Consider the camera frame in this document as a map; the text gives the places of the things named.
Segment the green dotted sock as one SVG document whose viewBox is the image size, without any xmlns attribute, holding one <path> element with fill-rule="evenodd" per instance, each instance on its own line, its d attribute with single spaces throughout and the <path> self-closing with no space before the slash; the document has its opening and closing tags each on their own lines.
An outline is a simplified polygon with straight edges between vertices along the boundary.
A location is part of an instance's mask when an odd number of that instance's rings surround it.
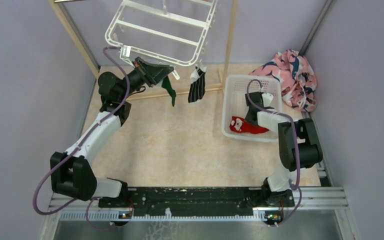
<svg viewBox="0 0 384 240">
<path fill-rule="evenodd" d="M 166 77 L 162 80 L 161 87 L 167 91 L 168 95 L 169 95 L 170 98 L 171 98 L 171 105 L 174 107 L 175 104 L 176 104 L 177 93 L 176 93 L 176 91 L 173 89 L 173 87 L 172 87 L 172 85 L 171 85 L 171 82 L 170 82 L 170 79 L 169 79 L 168 76 L 166 76 Z"/>
</svg>

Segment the white hanger clip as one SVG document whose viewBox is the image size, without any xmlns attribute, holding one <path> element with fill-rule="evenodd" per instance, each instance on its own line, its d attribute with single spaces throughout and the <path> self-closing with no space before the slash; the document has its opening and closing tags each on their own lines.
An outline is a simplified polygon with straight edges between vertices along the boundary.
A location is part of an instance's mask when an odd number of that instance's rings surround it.
<svg viewBox="0 0 384 240">
<path fill-rule="evenodd" d="M 174 67 L 173 68 L 173 71 L 171 72 L 171 74 L 173 75 L 173 77 L 178 81 L 181 79 L 179 73 L 177 72 L 176 68 Z"/>
</svg>

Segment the red sock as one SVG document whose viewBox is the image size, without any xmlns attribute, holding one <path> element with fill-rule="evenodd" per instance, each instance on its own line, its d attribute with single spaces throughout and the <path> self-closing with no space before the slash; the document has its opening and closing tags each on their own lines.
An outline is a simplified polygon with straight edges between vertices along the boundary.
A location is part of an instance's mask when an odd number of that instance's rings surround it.
<svg viewBox="0 0 384 240">
<path fill-rule="evenodd" d="M 229 124 L 229 129 L 238 134 L 264 134 L 270 130 L 266 127 L 253 125 L 239 116 L 232 116 Z"/>
</svg>

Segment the white plastic clip hanger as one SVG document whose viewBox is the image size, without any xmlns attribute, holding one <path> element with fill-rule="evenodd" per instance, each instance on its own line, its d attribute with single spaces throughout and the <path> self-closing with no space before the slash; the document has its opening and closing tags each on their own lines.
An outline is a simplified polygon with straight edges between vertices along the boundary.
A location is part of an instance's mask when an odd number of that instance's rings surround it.
<svg viewBox="0 0 384 240">
<path fill-rule="evenodd" d="M 216 0 L 123 0 L 104 38 L 131 46 L 130 58 L 189 67 L 202 60 L 217 12 Z"/>
</svg>

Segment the black white striped sock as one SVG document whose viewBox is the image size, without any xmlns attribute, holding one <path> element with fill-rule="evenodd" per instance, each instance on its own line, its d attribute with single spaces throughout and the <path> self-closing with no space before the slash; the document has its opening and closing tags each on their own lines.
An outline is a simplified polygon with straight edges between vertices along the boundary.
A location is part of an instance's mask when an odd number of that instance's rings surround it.
<svg viewBox="0 0 384 240">
<path fill-rule="evenodd" d="M 206 71 L 207 67 L 198 63 L 191 73 L 188 103 L 197 103 L 203 99 L 206 93 Z"/>
</svg>

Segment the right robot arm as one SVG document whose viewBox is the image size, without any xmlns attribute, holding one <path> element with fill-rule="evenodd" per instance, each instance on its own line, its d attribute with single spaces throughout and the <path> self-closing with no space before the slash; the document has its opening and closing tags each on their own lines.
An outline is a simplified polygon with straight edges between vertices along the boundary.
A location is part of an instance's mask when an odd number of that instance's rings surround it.
<svg viewBox="0 0 384 240">
<path fill-rule="evenodd" d="M 310 118 L 294 120 L 290 115 L 264 107 L 261 92 L 246 93 L 246 103 L 255 115 L 264 114 L 277 130 L 281 165 L 261 186 L 261 199 L 267 206 L 291 203 L 292 191 L 300 188 L 301 169 L 309 169 L 323 160 L 319 136 Z"/>
</svg>

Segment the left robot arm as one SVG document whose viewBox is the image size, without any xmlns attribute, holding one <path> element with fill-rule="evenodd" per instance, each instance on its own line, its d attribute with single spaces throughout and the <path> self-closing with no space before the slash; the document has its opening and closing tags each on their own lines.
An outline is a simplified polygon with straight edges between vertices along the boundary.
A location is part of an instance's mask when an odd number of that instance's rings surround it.
<svg viewBox="0 0 384 240">
<path fill-rule="evenodd" d="M 169 74 L 175 69 L 170 65 L 154 64 L 137 57 L 133 70 L 124 78 L 106 71 L 98 80 L 98 92 L 102 106 L 93 124 L 66 151 L 55 152 L 50 158 L 51 188 L 56 194 L 75 200 L 110 198 L 118 207 L 129 203 L 127 183 L 110 178 L 97 178 L 92 164 L 110 137 L 120 129 L 129 117 L 131 104 L 127 98 L 141 87 L 168 87 L 171 103 L 176 92 L 171 88 Z"/>
</svg>

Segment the white plastic laundry basket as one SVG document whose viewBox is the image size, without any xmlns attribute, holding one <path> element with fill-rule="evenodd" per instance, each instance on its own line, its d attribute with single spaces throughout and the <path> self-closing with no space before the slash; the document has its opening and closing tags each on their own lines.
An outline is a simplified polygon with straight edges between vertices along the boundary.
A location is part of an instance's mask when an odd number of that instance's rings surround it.
<svg viewBox="0 0 384 240">
<path fill-rule="evenodd" d="M 273 96 L 269 103 L 261 100 L 260 97 L 252 96 L 252 93 L 260 94 L 268 93 Z M 276 131 L 268 131 L 265 133 L 238 133 L 231 126 L 234 117 L 241 117 L 253 123 L 257 123 L 257 111 L 248 100 L 247 93 L 252 100 L 260 105 L 260 107 L 271 107 L 274 111 L 282 112 L 281 86 L 278 80 L 267 76 L 254 75 L 229 75 L 225 81 L 223 108 L 221 117 L 222 133 L 232 139 L 254 141 L 262 143 L 273 143 L 278 141 L 278 133 Z"/>
</svg>

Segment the pink patterned cloth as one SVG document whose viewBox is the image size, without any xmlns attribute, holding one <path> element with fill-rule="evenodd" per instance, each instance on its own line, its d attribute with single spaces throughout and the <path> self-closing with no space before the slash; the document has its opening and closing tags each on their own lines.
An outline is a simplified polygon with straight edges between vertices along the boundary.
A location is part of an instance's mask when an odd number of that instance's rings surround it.
<svg viewBox="0 0 384 240">
<path fill-rule="evenodd" d="M 272 60 L 249 74 L 277 80 L 280 83 L 281 98 L 289 107 L 301 112 L 316 109 L 314 92 L 318 79 L 308 59 L 299 51 L 288 49 L 278 52 Z"/>
</svg>

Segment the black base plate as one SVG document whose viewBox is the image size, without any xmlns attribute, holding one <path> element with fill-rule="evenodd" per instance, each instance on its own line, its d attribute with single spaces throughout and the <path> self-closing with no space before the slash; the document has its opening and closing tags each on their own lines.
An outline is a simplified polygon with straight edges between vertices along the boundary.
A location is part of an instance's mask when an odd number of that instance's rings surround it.
<svg viewBox="0 0 384 240">
<path fill-rule="evenodd" d="M 135 217 L 159 217 L 169 209 L 174 217 L 251 216 L 254 208 L 294 207 L 295 200 L 268 206 L 262 187 L 129 187 L 116 198 L 103 197 L 100 208 L 128 208 Z"/>
</svg>

